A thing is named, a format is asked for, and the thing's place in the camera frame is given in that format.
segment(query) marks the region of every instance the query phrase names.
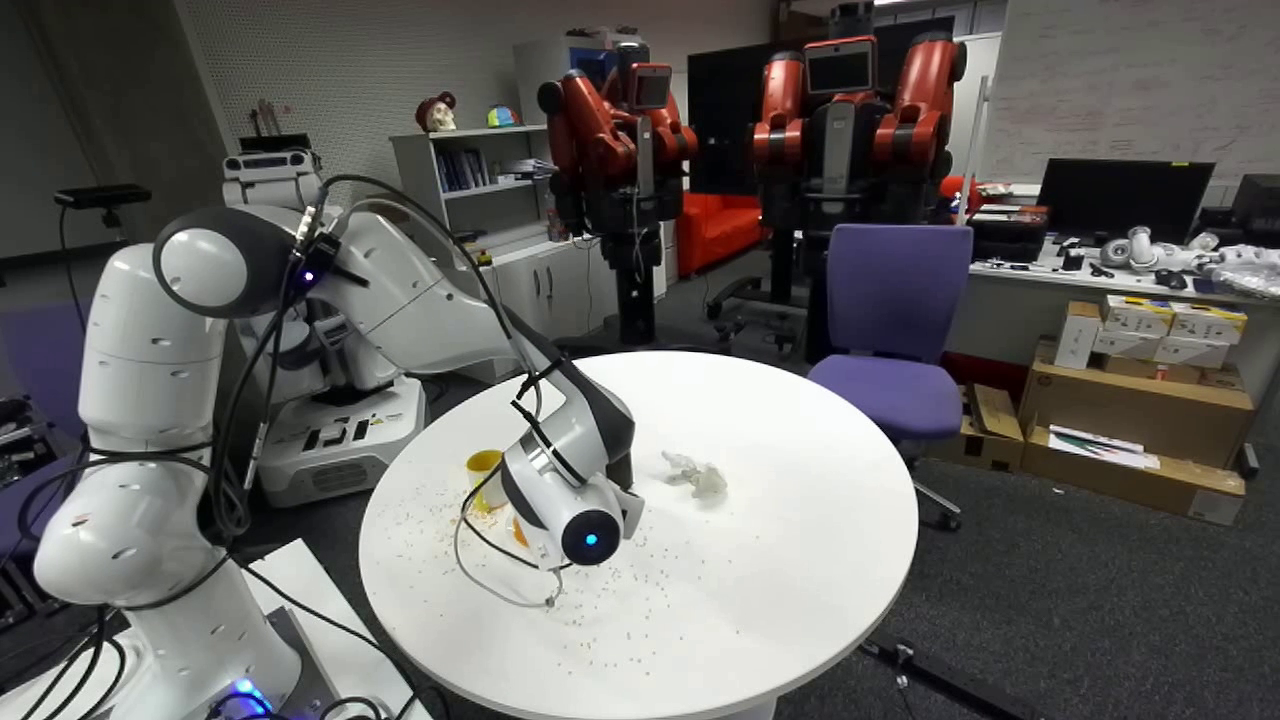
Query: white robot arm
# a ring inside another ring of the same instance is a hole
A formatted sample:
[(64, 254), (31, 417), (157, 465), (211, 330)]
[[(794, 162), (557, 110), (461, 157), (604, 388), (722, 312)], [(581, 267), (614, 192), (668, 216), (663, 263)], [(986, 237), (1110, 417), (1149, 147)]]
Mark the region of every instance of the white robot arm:
[(157, 250), (118, 254), (100, 279), (82, 386), (94, 465), (38, 553), (45, 593), (114, 605), (148, 642), (118, 716), (202, 716), (245, 686), (281, 709), (299, 675), (195, 519), (211, 498), (223, 321), (299, 296), (342, 307), (399, 371), (453, 371), (511, 346), (531, 379), (557, 386), (564, 406), (531, 422), (500, 470), (511, 509), (546, 537), (546, 563), (604, 563), (641, 526), (627, 409), (520, 315), (464, 296), (383, 216), (347, 213), (342, 233), (292, 237), (281, 216), (192, 213)]

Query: table leg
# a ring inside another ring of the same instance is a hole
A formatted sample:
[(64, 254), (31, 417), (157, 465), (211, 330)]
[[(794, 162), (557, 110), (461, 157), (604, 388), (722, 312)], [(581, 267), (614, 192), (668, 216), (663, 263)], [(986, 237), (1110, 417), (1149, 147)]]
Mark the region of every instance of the table leg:
[(733, 712), (733, 716), (722, 716), (722, 720), (771, 720), (777, 712), (777, 700), (766, 700), (756, 709), (745, 709), (745, 712)]

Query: paper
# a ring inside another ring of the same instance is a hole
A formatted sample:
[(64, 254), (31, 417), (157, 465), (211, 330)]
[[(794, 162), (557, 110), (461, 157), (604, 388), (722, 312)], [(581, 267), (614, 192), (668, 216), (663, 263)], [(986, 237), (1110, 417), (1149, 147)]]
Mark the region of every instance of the paper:
[(1092, 437), (1092, 434), (1075, 434), (1066, 425), (1047, 425), (1047, 449), (1106, 460), (1106, 465), (1123, 465), (1123, 470), (1162, 470), (1162, 456), (1154, 456), (1146, 443), (1128, 443), (1117, 437)]

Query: round white table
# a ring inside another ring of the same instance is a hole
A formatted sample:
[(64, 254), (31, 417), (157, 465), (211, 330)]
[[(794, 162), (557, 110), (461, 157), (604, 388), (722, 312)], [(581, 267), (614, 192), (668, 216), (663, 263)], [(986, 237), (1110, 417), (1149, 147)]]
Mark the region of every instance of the round white table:
[[(503, 605), (456, 569), (464, 460), (523, 434), (518, 386), (495, 386), (430, 425), (368, 501), (361, 580), (381, 625), (449, 694), (508, 716), (771, 716), (905, 589), (916, 553), (905, 460), (851, 406), (779, 368), (698, 351), (581, 368), (638, 417), (650, 501), (638, 542), (601, 569), (569, 569), (557, 610)], [(723, 503), (671, 484), (663, 451), (722, 470)], [(473, 537), (461, 553), (511, 597), (557, 589)]]

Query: shelf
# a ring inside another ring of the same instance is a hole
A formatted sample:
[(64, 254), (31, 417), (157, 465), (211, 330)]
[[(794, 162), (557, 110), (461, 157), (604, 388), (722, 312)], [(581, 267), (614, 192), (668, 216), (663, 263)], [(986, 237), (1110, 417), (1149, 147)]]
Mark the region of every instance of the shelf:
[(518, 180), (518, 185), (485, 185), (485, 188), (464, 188), (464, 192), (445, 192), (445, 203), (453, 203), (453, 200), (473, 200), (473, 196), (520, 192), (520, 188), (531, 188), (531, 180)]
[(430, 142), (485, 142), (485, 137), (538, 137), (547, 131), (547, 124), (511, 124), (511, 128), (453, 128), (453, 131), (430, 131)]

